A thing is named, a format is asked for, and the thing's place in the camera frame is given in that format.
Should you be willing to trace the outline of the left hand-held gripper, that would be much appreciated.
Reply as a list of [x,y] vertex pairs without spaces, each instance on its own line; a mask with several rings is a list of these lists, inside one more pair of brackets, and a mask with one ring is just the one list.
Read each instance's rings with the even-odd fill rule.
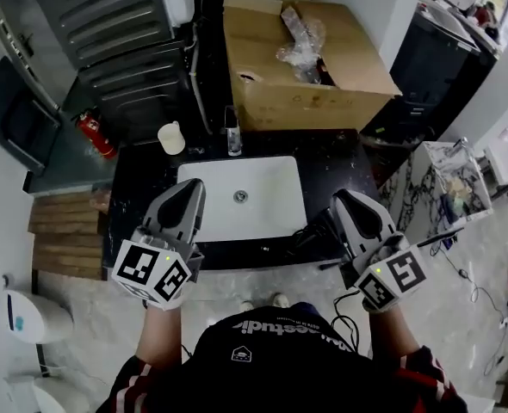
[[143,226],[122,242],[112,280],[148,305],[164,311],[179,307],[204,260],[193,242],[205,202],[205,185],[198,178],[179,182],[153,200]]

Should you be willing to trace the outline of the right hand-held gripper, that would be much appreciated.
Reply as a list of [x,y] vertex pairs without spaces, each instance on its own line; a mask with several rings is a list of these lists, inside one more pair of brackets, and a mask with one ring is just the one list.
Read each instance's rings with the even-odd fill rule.
[[427,279],[417,245],[396,232],[388,210],[366,194],[339,189],[331,198],[331,217],[345,257],[340,267],[346,287],[363,296],[368,310],[389,310]]

